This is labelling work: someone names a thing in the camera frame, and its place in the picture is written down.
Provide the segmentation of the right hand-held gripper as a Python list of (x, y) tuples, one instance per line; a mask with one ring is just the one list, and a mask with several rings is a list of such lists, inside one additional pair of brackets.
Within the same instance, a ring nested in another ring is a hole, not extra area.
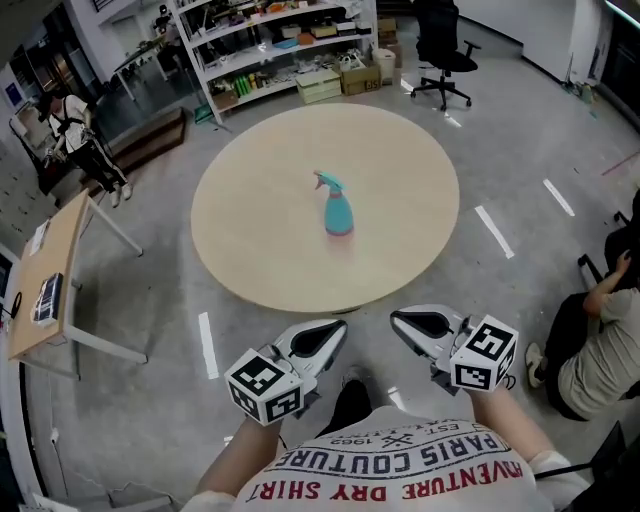
[(445, 391), (493, 392), (509, 377), (519, 332), (491, 315), (465, 317), (448, 306), (423, 304), (390, 315), (394, 332), (432, 361), (431, 378)]

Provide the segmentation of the teal spray bottle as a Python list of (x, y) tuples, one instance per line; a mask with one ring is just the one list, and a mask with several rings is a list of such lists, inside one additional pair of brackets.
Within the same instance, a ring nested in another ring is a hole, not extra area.
[(353, 231), (353, 213), (348, 199), (341, 193), (329, 193), (325, 204), (324, 227), (332, 236), (346, 236)]

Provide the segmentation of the dark blue book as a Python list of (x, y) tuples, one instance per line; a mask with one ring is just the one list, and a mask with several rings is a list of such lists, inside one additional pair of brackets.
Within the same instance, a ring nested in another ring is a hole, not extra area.
[(39, 295), (31, 310), (31, 320), (34, 325), (46, 328), (58, 320), (63, 281), (64, 276), (61, 273), (55, 273), (42, 282)]

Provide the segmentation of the person's left forearm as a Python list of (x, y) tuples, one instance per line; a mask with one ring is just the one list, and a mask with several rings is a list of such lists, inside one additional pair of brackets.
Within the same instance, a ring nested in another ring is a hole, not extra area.
[(263, 426), (244, 419), (229, 444), (206, 470), (196, 493), (212, 491), (236, 497), (275, 458), (282, 421)]

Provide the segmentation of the wooden desk with white legs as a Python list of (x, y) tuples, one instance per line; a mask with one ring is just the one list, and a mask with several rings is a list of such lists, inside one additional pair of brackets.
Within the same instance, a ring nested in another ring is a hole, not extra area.
[[(140, 257), (144, 254), (143, 249), (89, 197), (88, 193), (82, 192), (51, 218), (39, 251), (32, 253), (32, 244), (26, 244), (17, 281), (17, 291), (22, 294), (21, 306), (9, 327), (8, 358), (10, 360), (73, 380), (80, 378), (77, 370), (66, 371), (46, 365), (33, 359), (31, 353), (49, 342), (69, 341), (137, 364), (145, 364), (148, 361), (144, 353), (125, 348), (75, 325), (73, 319), (75, 298), (82, 288), (77, 280), (76, 255), (81, 230), (90, 212), (101, 219), (116, 238), (136, 256)], [(32, 308), (36, 304), (42, 283), (57, 273), (63, 276), (58, 317), (41, 327), (33, 322)]]

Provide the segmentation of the grey metal lockers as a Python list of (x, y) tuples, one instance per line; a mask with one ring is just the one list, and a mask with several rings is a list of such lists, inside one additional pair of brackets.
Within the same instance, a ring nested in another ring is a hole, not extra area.
[(0, 221), (29, 238), (56, 207), (38, 186), (36, 173), (0, 141)]

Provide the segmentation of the white waste bin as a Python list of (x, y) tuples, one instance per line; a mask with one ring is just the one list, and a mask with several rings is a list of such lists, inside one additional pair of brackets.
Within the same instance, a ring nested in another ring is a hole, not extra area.
[(376, 48), (372, 50), (372, 59), (380, 68), (381, 84), (391, 85), (395, 76), (395, 53), (389, 49)]

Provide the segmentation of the white shelving unit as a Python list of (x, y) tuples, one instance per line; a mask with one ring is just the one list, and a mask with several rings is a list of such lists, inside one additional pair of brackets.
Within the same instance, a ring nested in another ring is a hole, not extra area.
[[(296, 77), (332, 66), (336, 55), (377, 47), (377, 0), (169, 0), (199, 85), (223, 124), (226, 112), (296, 87)], [(288, 50), (273, 42), (311, 33), (313, 45)], [(212, 96), (252, 74), (258, 88), (220, 112)]]

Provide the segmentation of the brown cardboard box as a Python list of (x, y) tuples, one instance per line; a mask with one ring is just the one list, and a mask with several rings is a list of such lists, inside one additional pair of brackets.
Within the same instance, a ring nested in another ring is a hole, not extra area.
[(378, 46), (391, 51), (395, 59), (395, 67), (402, 67), (402, 47), (397, 38), (397, 24), (394, 18), (386, 17), (377, 20)]

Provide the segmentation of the green dustpan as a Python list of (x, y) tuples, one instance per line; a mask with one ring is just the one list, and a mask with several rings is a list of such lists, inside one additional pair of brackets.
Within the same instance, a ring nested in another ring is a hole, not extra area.
[(194, 122), (202, 124), (205, 122), (214, 123), (215, 115), (204, 93), (204, 86), (200, 84), (200, 91), (196, 93), (199, 100), (199, 106), (194, 110)]

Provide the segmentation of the person's white printed shirt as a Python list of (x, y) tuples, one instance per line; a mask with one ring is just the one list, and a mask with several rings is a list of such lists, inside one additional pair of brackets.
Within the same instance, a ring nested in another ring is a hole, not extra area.
[(207, 491), (181, 512), (557, 512), (589, 484), (545, 451), (525, 461), (489, 428), (396, 407), (280, 455), (237, 496)]

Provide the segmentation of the person's right forearm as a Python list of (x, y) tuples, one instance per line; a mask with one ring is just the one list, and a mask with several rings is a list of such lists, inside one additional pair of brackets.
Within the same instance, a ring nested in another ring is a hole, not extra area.
[(496, 387), (491, 393), (468, 391), (475, 420), (498, 434), (524, 460), (533, 460), (554, 447), (543, 430), (525, 413), (510, 391)]

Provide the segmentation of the white framed table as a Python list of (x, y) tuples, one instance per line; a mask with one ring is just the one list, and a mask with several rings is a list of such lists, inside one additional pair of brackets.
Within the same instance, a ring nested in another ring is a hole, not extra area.
[(142, 41), (142, 47), (140, 47), (136, 52), (134, 52), (131, 56), (127, 57), (122, 64), (120, 64), (115, 70), (114, 74), (118, 77), (121, 85), (126, 91), (128, 97), (132, 102), (136, 101), (136, 97), (134, 96), (132, 90), (130, 89), (126, 79), (123, 76), (123, 71), (127, 69), (131, 64), (135, 64), (138, 61), (149, 59), (156, 64), (156, 67), (159, 70), (159, 73), (162, 79), (167, 82), (168, 75), (165, 72), (162, 64), (158, 58), (160, 50), (166, 46), (166, 42), (163, 38), (156, 38), (149, 41)]

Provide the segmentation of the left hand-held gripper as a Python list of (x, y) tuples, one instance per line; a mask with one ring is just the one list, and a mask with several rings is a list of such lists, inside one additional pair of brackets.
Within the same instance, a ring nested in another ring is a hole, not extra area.
[(224, 374), (231, 400), (262, 426), (300, 418), (319, 398), (319, 374), (332, 366), (347, 332), (344, 320), (314, 320), (247, 350)]

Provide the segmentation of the person's black trousers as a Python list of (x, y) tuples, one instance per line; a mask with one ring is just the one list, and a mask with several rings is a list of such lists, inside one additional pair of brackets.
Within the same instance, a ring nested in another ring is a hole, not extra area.
[(356, 379), (346, 382), (336, 400), (329, 424), (317, 438), (337, 432), (366, 419), (373, 412), (365, 384)]

